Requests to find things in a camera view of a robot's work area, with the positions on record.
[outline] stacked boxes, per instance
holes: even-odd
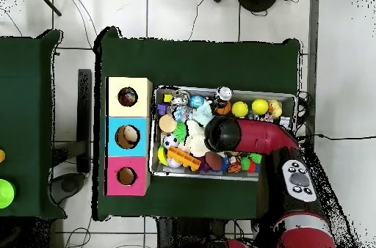
[[[150,183],[148,149],[153,86],[147,78],[106,78],[108,142],[105,195],[143,196]]]

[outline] green table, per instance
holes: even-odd
[[[252,219],[256,215],[258,184],[252,181],[152,176],[144,197],[103,196],[104,132],[99,130],[105,127],[106,76],[147,77],[154,86],[225,85],[235,90],[296,95],[299,50],[297,40],[281,44],[173,42],[123,39],[115,27],[103,30],[95,41],[94,158],[99,156],[99,165],[93,177],[94,218],[144,215]]]
[[[61,32],[36,39],[0,37],[0,178],[15,185],[15,199],[0,216],[63,218],[48,196],[51,168],[51,56]]]

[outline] blue box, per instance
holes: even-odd
[[[108,156],[147,156],[149,146],[148,117],[109,117]],[[115,141],[119,127],[130,125],[139,132],[140,140],[135,147],[123,149]]]

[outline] pink box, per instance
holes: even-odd
[[[129,167],[136,173],[136,180],[130,186],[125,186],[118,181],[118,171]],[[107,175],[107,194],[105,195],[130,195],[143,196],[150,183],[148,160],[145,156],[109,156]]]

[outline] round hole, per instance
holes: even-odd
[[[136,91],[131,87],[124,87],[117,94],[117,99],[122,106],[134,106],[138,96]]]
[[[132,125],[123,125],[117,129],[115,141],[123,149],[133,149],[140,141],[140,131]]]
[[[136,172],[131,167],[123,167],[117,172],[117,181],[124,186],[130,186],[136,181]]]

